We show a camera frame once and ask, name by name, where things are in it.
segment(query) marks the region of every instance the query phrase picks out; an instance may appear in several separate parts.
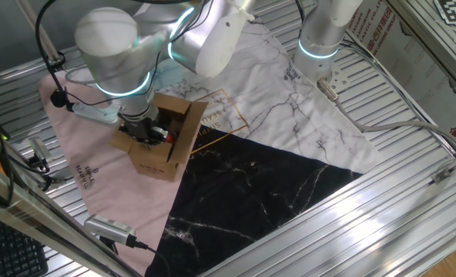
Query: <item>cardboard box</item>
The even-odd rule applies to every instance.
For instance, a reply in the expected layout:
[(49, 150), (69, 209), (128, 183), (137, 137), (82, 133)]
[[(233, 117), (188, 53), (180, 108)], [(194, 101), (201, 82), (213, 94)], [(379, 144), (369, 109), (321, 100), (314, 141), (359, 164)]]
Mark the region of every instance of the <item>cardboard box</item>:
[(153, 105), (158, 107), (161, 118), (168, 120), (178, 134), (175, 144), (164, 142), (148, 148), (119, 130), (115, 131), (109, 144), (128, 153), (138, 173), (176, 181), (182, 178), (185, 171), (207, 104), (157, 93)]

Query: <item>white cable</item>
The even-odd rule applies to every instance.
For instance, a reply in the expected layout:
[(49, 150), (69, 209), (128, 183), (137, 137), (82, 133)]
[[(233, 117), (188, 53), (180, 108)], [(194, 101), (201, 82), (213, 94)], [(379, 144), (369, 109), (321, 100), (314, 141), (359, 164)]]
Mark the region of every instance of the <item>white cable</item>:
[[(386, 78), (386, 80), (389, 82), (389, 84), (395, 88), (398, 92), (402, 93), (402, 91), (390, 80), (390, 76), (380, 68), (377, 63), (374, 62), (373, 59), (370, 57), (366, 56), (365, 53), (362, 52), (360, 48), (355, 48), (355, 45), (352, 46), (352, 44), (347, 45), (346, 48), (352, 50), (356, 54), (366, 58), (366, 60), (369, 61), (369, 63), (372, 65), (373, 68), (375, 68), (379, 73)], [(413, 103), (405, 96), (403, 95), (403, 100), (408, 104), (408, 106), (412, 109)], [(387, 125), (381, 125), (381, 126), (366, 126), (362, 125), (358, 122), (355, 122), (349, 115), (348, 113), (344, 110), (342, 104), (339, 102), (338, 99), (334, 100), (336, 103), (337, 108), (343, 113), (344, 116), (348, 118), (357, 128), (359, 128), (362, 131), (369, 131), (369, 132), (378, 132), (378, 131), (384, 131), (392, 128), (397, 128), (397, 127), (404, 127), (404, 126), (417, 126), (417, 127), (422, 127), (422, 128), (427, 128), (430, 129), (433, 132), (438, 133), (439, 135), (443, 136), (447, 140), (451, 141), (451, 143), (454, 143), (456, 145), (456, 138), (451, 135), (449, 132), (444, 131), (443, 129), (439, 128), (436, 125), (433, 125), (431, 123), (427, 122), (417, 122), (417, 121), (407, 121), (407, 122), (397, 122), (397, 123), (391, 123)]]
[(456, 145), (456, 138), (453, 135), (449, 134), (448, 132), (442, 130), (441, 128), (439, 128), (436, 125), (426, 123), (426, 122), (406, 121), (406, 122), (396, 122), (396, 123), (380, 125), (380, 126), (366, 126), (366, 125), (362, 125), (362, 124), (354, 121), (350, 117), (350, 115), (348, 115), (348, 113), (344, 110), (344, 108), (343, 108), (342, 104), (339, 102), (339, 100), (334, 101), (334, 103), (336, 103), (337, 108), (343, 113), (343, 115), (346, 116), (346, 118), (348, 118), (348, 120), (350, 120), (351, 123), (353, 123), (355, 126), (357, 126), (358, 129), (360, 129), (362, 131), (379, 132), (379, 131), (384, 131), (384, 130), (393, 129), (393, 128), (397, 128), (397, 127), (417, 126), (417, 127), (430, 129), (431, 131), (436, 132), (439, 135), (442, 135), (443, 137), (445, 137), (446, 139), (448, 139), (449, 141), (451, 141), (452, 143), (454, 143)]
[(67, 73), (65, 74), (65, 80), (67, 80), (68, 82), (74, 83), (74, 84), (79, 84), (79, 85), (90, 85), (90, 84), (96, 83), (96, 81), (94, 79), (88, 80), (88, 81), (79, 81), (79, 80), (75, 80), (75, 79), (71, 78), (72, 73), (74, 73), (78, 70), (81, 70), (81, 69), (85, 69), (85, 68), (88, 68), (88, 66), (81, 65), (81, 66), (78, 66), (76, 68), (73, 68), (73, 69), (67, 71)]

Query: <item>keyboard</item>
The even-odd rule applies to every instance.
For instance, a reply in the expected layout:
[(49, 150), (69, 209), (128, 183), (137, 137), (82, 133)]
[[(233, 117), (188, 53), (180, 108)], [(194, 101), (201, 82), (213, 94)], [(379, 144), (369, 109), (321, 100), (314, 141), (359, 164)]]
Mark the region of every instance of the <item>keyboard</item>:
[(36, 277), (47, 273), (43, 247), (0, 222), (0, 277)]

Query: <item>white cloth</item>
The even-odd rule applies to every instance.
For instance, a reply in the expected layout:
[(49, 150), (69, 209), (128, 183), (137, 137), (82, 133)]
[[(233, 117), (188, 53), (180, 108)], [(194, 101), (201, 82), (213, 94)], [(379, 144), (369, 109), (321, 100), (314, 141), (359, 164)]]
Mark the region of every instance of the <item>white cloth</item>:
[[(249, 124), (234, 135), (358, 173), (378, 164), (372, 144), (302, 76), (266, 26), (254, 22), (218, 76), (204, 79), (184, 69), (182, 82), (159, 92), (193, 101), (223, 89)], [(219, 109), (238, 116), (236, 109)]]
[[(75, 85), (60, 77), (62, 86), (82, 100), (103, 99), (96, 88)], [(88, 77), (85, 71), (79, 71), (73, 78)], [(234, 133), (242, 138), (359, 173), (371, 169), (380, 160), (369, 141), (324, 95), (300, 77), (283, 46), (259, 22), (245, 27), (233, 58), (220, 75), (205, 80), (173, 62), (164, 62), (159, 67), (155, 86), (166, 85), (171, 86), (159, 91), (189, 100), (224, 89), (238, 111), (232, 104), (213, 105), (205, 114), (212, 114), (216, 109), (223, 112), (229, 120), (220, 122), (222, 131), (230, 132), (233, 125), (238, 125), (239, 122), (230, 120), (240, 120), (237, 113), (240, 112), (249, 124)], [(55, 88), (47, 76), (41, 80), (39, 91), (89, 213), (131, 225), (137, 236), (155, 249), (179, 182), (138, 174), (126, 153), (109, 146), (114, 129), (54, 107), (49, 97)], [(119, 256), (141, 273), (153, 258), (141, 249), (122, 245), (118, 249)]]

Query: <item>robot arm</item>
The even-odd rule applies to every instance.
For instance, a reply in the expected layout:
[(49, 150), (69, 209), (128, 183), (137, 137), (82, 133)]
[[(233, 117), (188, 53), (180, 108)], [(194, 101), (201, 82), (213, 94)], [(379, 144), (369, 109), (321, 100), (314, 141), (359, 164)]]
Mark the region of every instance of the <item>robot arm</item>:
[(330, 78), (332, 58), (362, 1), (320, 0), (305, 18), (293, 61), (311, 81)]
[(97, 87), (112, 98), (117, 111), (75, 104), (77, 116), (114, 125), (117, 116), (130, 135), (149, 143), (164, 140), (151, 106), (156, 66), (171, 58), (204, 77), (218, 75), (228, 64), (255, 0), (204, 0), (151, 5), (131, 17), (117, 8), (98, 8), (85, 15), (75, 42)]

